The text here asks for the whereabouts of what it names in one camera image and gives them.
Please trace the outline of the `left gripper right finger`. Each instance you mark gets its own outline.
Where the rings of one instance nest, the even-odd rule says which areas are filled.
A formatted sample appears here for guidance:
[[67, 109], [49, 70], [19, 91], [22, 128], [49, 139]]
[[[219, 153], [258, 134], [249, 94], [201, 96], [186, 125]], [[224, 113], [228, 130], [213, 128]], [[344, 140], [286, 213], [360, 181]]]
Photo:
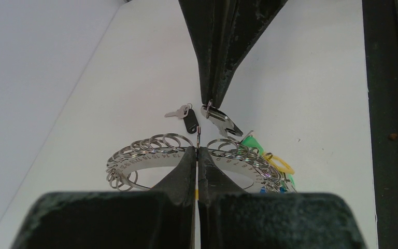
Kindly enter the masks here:
[[201, 248], [366, 248], [347, 203], [330, 193], [247, 193], [197, 151]]

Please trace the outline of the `large keyring with yellow handle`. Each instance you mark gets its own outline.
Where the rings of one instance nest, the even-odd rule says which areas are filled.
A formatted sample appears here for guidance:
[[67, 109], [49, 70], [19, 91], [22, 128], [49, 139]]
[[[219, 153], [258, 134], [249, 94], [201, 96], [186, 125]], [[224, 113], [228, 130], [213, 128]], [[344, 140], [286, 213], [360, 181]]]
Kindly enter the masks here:
[[140, 171], [176, 167], [184, 159], [191, 167], [211, 162], [223, 172], [250, 179], [243, 188], [247, 192], [296, 192], [293, 175], [279, 172], [259, 154], [257, 148], [241, 144], [242, 140], [218, 138], [202, 147], [177, 133], [154, 135], [115, 152], [106, 162], [106, 180], [110, 188], [118, 191], [148, 190], [148, 186], [138, 183]]

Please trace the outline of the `green key tag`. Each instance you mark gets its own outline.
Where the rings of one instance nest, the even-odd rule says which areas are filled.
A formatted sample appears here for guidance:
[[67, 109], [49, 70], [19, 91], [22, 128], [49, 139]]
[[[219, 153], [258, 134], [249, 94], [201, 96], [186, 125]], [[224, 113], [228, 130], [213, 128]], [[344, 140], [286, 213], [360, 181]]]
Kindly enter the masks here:
[[257, 139], [254, 136], [245, 137], [241, 141], [241, 144], [243, 144], [243, 145], [245, 145], [245, 146], [247, 146], [249, 148], [257, 148], [260, 155], [264, 154], [263, 147], [260, 145], [260, 143], [257, 141]]

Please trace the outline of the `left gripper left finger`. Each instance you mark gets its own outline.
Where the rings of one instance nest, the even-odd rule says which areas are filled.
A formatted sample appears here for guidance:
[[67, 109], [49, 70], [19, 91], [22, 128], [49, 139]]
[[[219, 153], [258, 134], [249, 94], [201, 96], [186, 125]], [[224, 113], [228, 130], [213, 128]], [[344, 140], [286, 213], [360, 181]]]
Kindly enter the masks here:
[[148, 191], [46, 193], [12, 248], [194, 248], [195, 179], [183, 159]]

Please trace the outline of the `yellow key tag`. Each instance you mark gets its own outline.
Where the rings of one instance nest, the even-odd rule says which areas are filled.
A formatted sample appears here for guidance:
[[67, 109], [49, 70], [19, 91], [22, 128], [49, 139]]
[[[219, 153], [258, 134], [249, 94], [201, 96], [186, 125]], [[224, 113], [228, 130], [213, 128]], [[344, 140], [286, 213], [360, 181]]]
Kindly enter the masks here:
[[272, 153], [264, 153], [262, 157], [279, 172], [291, 175], [295, 174], [295, 170], [278, 156]]

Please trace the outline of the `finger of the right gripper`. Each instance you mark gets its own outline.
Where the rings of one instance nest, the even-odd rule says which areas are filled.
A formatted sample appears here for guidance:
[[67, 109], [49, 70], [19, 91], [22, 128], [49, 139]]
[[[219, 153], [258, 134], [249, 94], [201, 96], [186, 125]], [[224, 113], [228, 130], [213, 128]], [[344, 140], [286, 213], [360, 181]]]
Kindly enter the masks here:
[[196, 54], [201, 100], [221, 105], [234, 75], [229, 57], [237, 1], [179, 1]]
[[220, 108], [237, 68], [285, 4], [286, 1], [230, 1], [218, 49], [213, 107]]

